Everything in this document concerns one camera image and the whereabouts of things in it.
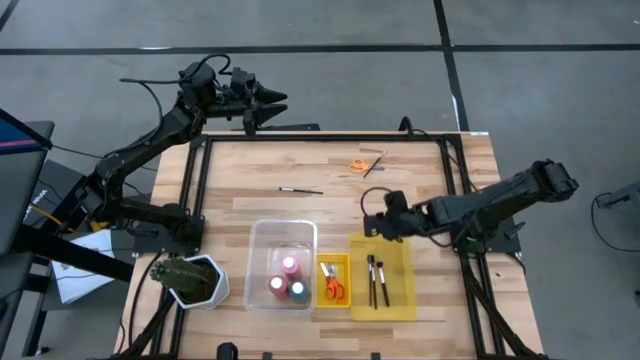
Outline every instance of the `wooden table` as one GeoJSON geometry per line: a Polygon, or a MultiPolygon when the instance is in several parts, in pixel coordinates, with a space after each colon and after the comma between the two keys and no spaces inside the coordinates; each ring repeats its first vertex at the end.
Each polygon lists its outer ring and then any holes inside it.
{"type": "MultiPolygon", "coordinates": [[[[483,187],[500,180],[489,136],[462,133],[472,181],[483,187]]],[[[153,203],[177,202],[188,146],[162,155],[153,203]]],[[[198,179],[196,160],[190,202],[198,179]]],[[[522,164],[523,169],[530,164],[522,164]]],[[[454,167],[458,193],[462,193],[454,167]]],[[[240,358],[474,358],[473,340],[460,264],[450,249],[412,238],[412,262],[417,296],[416,322],[353,322],[348,309],[316,309],[310,317],[268,316],[247,312],[242,303],[251,225],[264,218],[308,219],[318,226],[319,252],[345,252],[348,234],[362,230],[359,199],[372,186],[403,190],[409,203],[446,194],[439,148],[426,142],[217,142],[208,173],[203,215],[205,237],[201,253],[229,273],[231,295],[215,310],[186,313],[180,358],[209,359],[217,346],[232,341],[240,358]],[[353,159],[380,165],[366,179],[351,174],[353,159]],[[323,191],[324,195],[279,192],[279,186],[323,191]]],[[[370,212],[383,210],[382,194],[367,198],[370,212]]],[[[439,237],[448,242],[448,235],[439,237]]],[[[128,328],[133,293],[152,256],[137,260],[123,313],[128,328]]],[[[496,303],[520,338],[536,352],[542,345],[522,269],[501,254],[487,256],[496,303]]],[[[147,279],[138,300],[134,338],[158,306],[159,283],[147,279]]],[[[162,351],[168,352],[173,311],[164,327],[162,351]]],[[[488,320],[483,317],[487,351],[492,351],[488,320]]]]}

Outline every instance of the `yellow tray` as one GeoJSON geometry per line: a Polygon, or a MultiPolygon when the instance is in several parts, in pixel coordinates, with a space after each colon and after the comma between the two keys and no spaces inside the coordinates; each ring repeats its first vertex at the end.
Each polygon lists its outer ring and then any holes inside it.
{"type": "Polygon", "coordinates": [[[325,253],[316,255],[316,307],[320,308],[348,308],[351,306],[351,270],[349,254],[325,253]],[[344,299],[329,300],[325,296],[327,280],[324,277],[320,263],[332,262],[336,265],[336,278],[344,287],[344,299]]]}
{"type": "Polygon", "coordinates": [[[416,321],[416,293],[411,266],[411,244],[384,240],[381,236],[366,238],[349,235],[351,256],[351,318],[355,321],[416,321]],[[367,255],[383,261],[385,283],[390,307],[386,307],[376,267],[376,298],[378,309],[369,306],[369,264],[367,255]]]}

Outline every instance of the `plant pot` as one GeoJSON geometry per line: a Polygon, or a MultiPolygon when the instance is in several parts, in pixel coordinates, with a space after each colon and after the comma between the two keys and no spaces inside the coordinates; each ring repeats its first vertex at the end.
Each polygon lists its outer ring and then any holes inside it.
{"type": "Polygon", "coordinates": [[[180,305],[181,308],[183,308],[183,309],[192,309],[192,308],[213,309],[216,306],[218,306],[218,304],[220,304],[222,301],[224,301],[224,299],[226,299],[229,296],[229,292],[230,292],[229,291],[229,276],[227,275],[226,271],[222,270],[222,268],[220,266],[218,266],[218,264],[216,264],[215,261],[213,261],[211,256],[209,256],[207,254],[196,255],[196,256],[192,256],[190,258],[186,258],[184,260],[188,261],[188,262],[191,262],[191,263],[206,262],[208,264],[211,264],[213,269],[218,274],[218,283],[216,284],[216,287],[213,290],[213,294],[211,295],[211,297],[208,300],[205,300],[205,301],[202,301],[202,302],[197,302],[197,303],[190,302],[189,300],[185,300],[180,295],[180,292],[175,291],[173,289],[169,289],[169,292],[171,292],[171,295],[173,295],[173,297],[176,299],[176,301],[178,302],[178,304],[180,305]]]}

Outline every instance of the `pen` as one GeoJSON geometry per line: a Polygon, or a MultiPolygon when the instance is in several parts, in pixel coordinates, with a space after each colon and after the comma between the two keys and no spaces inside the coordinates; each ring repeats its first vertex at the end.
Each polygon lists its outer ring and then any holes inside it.
{"type": "Polygon", "coordinates": [[[291,192],[302,192],[302,193],[307,193],[307,194],[320,194],[323,195],[323,192],[320,191],[312,191],[312,190],[300,190],[300,189],[293,189],[293,188],[280,188],[280,191],[291,191],[291,192]]]}

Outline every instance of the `gray floor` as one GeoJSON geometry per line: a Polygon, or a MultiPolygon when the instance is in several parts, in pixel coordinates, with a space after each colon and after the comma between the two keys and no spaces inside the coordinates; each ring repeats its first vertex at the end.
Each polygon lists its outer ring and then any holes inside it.
{"type": "MultiPolygon", "coordinates": [[[[446,0],[461,44],[640,43],[640,3],[446,0]]],[[[8,0],[0,0],[0,9],[8,0]]],[[[21,0],[0,48],[439,43],[430,1],[21,0]]],[[[120,77],[170,79],[200,55],[0,56],[0,106],[24,120],[53,120],[53,141],[105,153],[154,126],[153,102],[120,77]]],[[[440,53],[236,55],[234,65],[289,94],[275,124],[327,130],[394,129],[401,116],[426,130],[455,130],[440,53]]],[[[606,248],[589,221],[591,199],[640,179],[640,52],[456,54],[471,130],[489,131],[504,176],[535,159],[562,161],[581,188],[571,201],[518,216],[533,307],[546,352],[569,359],[632,359],[640,352],[640,255],[606,248]]],[[[157,87],[165,108],[175,88],[157,87]]],[[[208,128],[240,127],[212,120],[208,128]]],[[[82,172],[93,161],[51,158],[82,172]]],[[[153,174],[130,181],[144,191],[153,174]]],[[[640,248],[630,206],[597,213],[605,237],[640,248]]],[[[107,356],[126,294],[113,307],[49,315],[45,359],[107,356]]],[[[23,296],[18,321],[35,297],[23,296]]],[[[27,328],[5,351],[19,358],[27,328]]]]}

